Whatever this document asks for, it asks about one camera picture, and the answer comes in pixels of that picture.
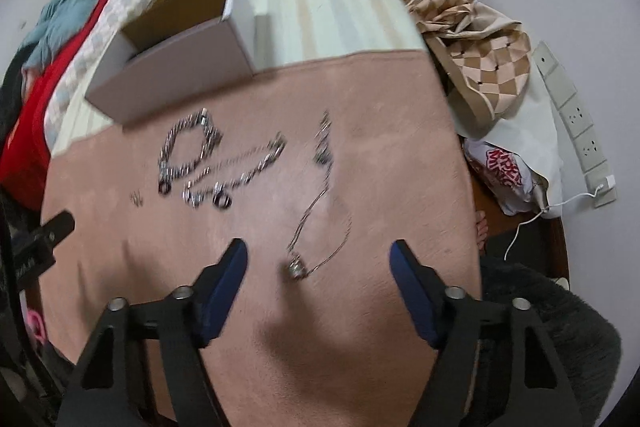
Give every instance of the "pink object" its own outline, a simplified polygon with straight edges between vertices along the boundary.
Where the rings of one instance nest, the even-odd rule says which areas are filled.
[[[47,330],[44,327],[44,321],[36,310],[29,309],[27,311],[27,326],[30,328],[33,338],[40,345],[47,341]]]

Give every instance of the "white box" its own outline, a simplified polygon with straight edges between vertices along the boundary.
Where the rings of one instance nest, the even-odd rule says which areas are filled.
[[[249,0],[165,0],[114,36],[85,98],[120,124],[251,79]]]

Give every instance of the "silver chain bracelet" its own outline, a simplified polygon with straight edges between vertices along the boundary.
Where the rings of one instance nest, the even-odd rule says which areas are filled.
[[[344,238],[338,248],[336,248],[329,256],[327,256],[323,261],[314,266],[311,270],[306,269],[305,263],[302,260],[300,254],[295,250],[296,243],[300,238],[300,234],[302,233],[302,229],[305,226],[306,220],[311,215],[311,211],[313,207],[318,203],[320,198],[324,196],[329,191],[329,179],[331,177],[331,171],[334,167],[334,156],[332,155],[331,149],[329,148],[329,131],[331,128],[331,121],[329,120],[329,113],[327,111],[324,112],[324,116],[320,122],[320,131],[316,134],[318,138],[318,147],[316,148],[316,155],[314,156],[314,160],[318,165],[325,167],[324,172],[324,184],[322,186],[322,190],[316,196],[316,199],[312,201],[312,203],[306,208],[304,214],[300,218],[300,222],[298,223],[298,227],[293,234],[293,238],[287,247],[287,253],[291,257],[291,261],[287,268],[289,269],[289,275],[293,279],[304,279],[315,272],[319,267],[331,261],[334,256],[344,247],[347,243],[349,235],[351,233],[351,214],[348,217],[347,230],[344,234]]]
[[[200,155],[188,163],[183,163],[182,165],[175,167],[170,166],[169,158],[171,153],[174,151],[175,139],[178,134],[183,131],[191,130],[198,125],[202,127],[204,132],[204,140],[202,142],[202,148],[200,149]],[[220,144],[221,139],[222,133],[213,125],[209,112],[205,108],[178,120],[169,131],[166,140],[164,140],[164,146],[160,151],[160,158],[158,160],[158,168],[160,171],[158,192],[163,196],[169,194],[169,192],[171,192],[172,181],[186,176],[203,160],[211,156],[213,149]]]
[[[188,205],[191,205],[193,208],[198,208],[207,197],[213,196],[213,205],[218,207],[220,210],[225,210],[226,208],[230,207],[232,203],[231,195],[229,194],[229,192],[235,190],[241,185],[248,185],[255,176],[273,165],[282,154],[282,151],[284,151],[286,144],[287,140],[282,135],[282,133],[277,133],[276,137],[273,140],[270,140],[267,145],[253,147],[252,149],[249,149],[248,151],[245,151],[238,156],[235,156],[234,158],[222,160],[221,162],[213,166],[207,166],[193,180],[187,182],[182,192],[182,199],[184,199],[184,202]],[[242,160],[249,158],[250,156],[258,153],[263,153],[265,151],[269,151],[267,156],[260,160],[258,165],[253,169],[240,174],[238,178],[234,178],[226,182],[216,182],[212,186],[202,188],[201,190],[191,190],[191,187],[193,187],[193,185],[200,183],[202,179],[209,174],[218,172],[225,167],[237,164]]]

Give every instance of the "metal screw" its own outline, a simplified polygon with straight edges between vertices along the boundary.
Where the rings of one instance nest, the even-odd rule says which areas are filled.
[[[460,286],[447,286],[446,290],[444,290],[444,294],[450,299],[460,300],[464,299],[466,296],[466,292]]]
[[[527,301],[527,299],[523,299],[522,297],[516,297],[513,299],[513,307],[517,310],[526,311],[531,308],[531,303]]]
[[[188,299],[193,295],[191,286],[178,286],[172,293],[174,299]]]
[[[126,304],[127,304],[126,298],[116,297],[109,301],[109,304],[107,304],[107,308],[112,312],[116,312],[118,310],[123,309]]]

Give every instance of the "checkered blanket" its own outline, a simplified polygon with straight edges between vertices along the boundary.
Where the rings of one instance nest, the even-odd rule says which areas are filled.
[[[416,27],[481,126],[499,118],[529,79],[529,36],[476,0],[405,0]]]

